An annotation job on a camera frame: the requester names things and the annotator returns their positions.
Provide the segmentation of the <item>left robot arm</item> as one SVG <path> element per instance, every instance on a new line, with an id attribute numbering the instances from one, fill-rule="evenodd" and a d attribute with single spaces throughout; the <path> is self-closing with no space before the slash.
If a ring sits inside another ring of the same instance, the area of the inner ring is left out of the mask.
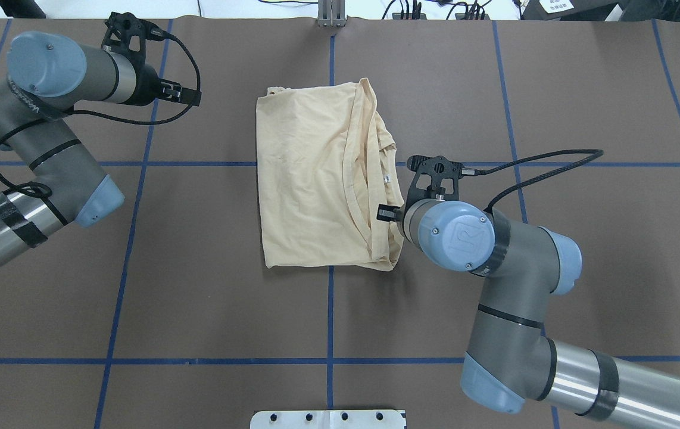
<path id="1" fill-rule="evenodd" d="M 160 79 L 141 52 L 107 35 L 94 47 L 57 33 L 23 32 L 0 82 L 0 267 L 69 223 L 90 227 L 122 206 L 114 179 L 66 124 L 79 101 L 149 105 L 201 100 L 201 74 L 187 89 Z"/>

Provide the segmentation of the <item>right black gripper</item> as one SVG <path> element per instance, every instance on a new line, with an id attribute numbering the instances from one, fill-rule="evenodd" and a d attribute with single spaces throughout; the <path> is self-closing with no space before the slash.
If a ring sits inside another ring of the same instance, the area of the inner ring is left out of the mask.
<path id="1" fill-rule="evenodd" d="M 411 204 L 405 206 L 387 206 L 386 204 L 378 204 L 376 210 L 376 220 L 381 222 L 396 222 L 402 236 L 412 236 L 411 233 L 411 218 L 413 217 L 413 209 Z"/>

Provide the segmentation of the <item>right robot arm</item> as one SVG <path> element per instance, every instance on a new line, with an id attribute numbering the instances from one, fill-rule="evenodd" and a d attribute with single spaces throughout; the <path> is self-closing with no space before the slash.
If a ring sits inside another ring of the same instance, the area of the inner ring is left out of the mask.
<path id="1" fill-rule="evenodd" d="M 552 296 L 582 272 L 576 242 L 544 227 L 463 201 L 381 204 L 435 265 L 484 279 L 460 385 L 466 397 L 506 414 L 528 400 L 633 428 L 680 428 L 680 378 L 542 334 Z"/>

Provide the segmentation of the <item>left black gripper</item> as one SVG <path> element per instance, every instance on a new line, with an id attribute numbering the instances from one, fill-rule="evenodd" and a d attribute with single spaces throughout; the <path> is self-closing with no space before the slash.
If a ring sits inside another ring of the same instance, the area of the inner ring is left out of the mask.
<path id="1" fill-rule="evenodd" d="M 178 82 L 160 79 L 152 65 L 144 64 L 134 70 L 136 86 L 134 89 L 134 105 L 145 106 L 157 100 L 171 101 L 182 105 L 198 107 L 201 103 L 201 90 L 183 87 Z"/>

